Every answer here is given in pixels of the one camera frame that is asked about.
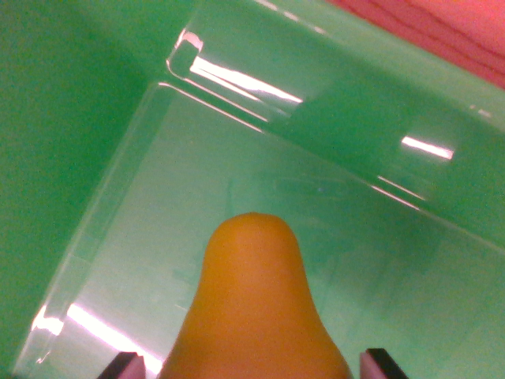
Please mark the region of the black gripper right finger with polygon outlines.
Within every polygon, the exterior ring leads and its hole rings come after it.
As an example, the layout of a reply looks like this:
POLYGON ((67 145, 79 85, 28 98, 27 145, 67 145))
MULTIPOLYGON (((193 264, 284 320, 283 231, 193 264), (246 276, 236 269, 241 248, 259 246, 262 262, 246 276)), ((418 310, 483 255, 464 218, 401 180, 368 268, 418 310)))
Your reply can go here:
POLYGON ((368 348, 360 353, 360 379, 408 379, 384 348, 368 348))

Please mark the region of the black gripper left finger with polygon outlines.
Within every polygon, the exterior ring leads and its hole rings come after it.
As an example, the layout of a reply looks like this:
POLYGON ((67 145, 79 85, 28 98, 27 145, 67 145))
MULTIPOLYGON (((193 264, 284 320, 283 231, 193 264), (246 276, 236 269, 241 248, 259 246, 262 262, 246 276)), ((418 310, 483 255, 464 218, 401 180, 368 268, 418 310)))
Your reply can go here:
POLYGON ((97 379, 144 379, 144 357, 136 352, 119 352, 97 379))

